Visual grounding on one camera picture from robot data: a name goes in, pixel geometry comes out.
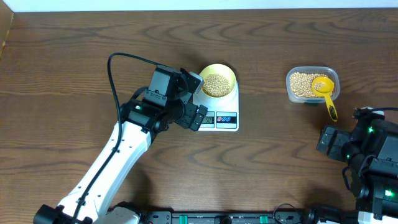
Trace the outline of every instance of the spoon handle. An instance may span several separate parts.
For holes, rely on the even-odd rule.
[[[330,118],[334,122],[337,122],[337,110],[336,110],[335,105],[333,104],[333,101],[331,100],[330,95],[328,93],[325,94],[325,100],[326,100],[326,106],[328,107]]]

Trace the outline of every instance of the container of beans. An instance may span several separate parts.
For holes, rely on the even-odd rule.
[[[235,96],[238,84],[234,72],[222,64],[207,66],[200,73],[205,84],[197,97],[209,105],[220,106],[228,103]]]
[[[286,89],[291,102],[294,103],[324,103],[323,97],[317,97],[312,93],[312,80],[325,76],[332,80],[335,88],[331,93],[331,99],[335,100],[340,94],[340,83],[337,73],[328,67],[302,66],[295,67],[286,76]]]

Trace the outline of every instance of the wooden table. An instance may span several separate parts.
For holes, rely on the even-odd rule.
[[[101,152],[116,122],[106,61],[130,52],[200,72],[234,71],[236,133],[172,125],[128,174],[114,203],[174,210],[273,210],[315,202],[354,209],[345,164],[316,151],[331,124],[324,105],[291,103],[296,66],[339,75],[336,125],[352,129],[355,107],[398,106],[398,10],[256,10],[20,13],[0,63],[0,222],[31,223],[56,206]],[[150,83],[154,67],[113,62],[120,102]],[[387,112],[398,122],[398,114]]]

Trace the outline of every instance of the green light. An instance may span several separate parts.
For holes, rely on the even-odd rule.
[[[384,195],[390,197],[390,196],[393,196],[394,194],[393,194],[390,190],[386,190],[386,192],[384,193]]]

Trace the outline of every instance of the yellow spoon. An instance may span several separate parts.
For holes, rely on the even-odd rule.
[[[327,77],[317,77],[312,81],[312,92],[317,96],[325,97],[326,106],[328,107],[329,115],[334,122],[337,122],[337,111],[330,98],[330,93],[333,91],[335,84]]]

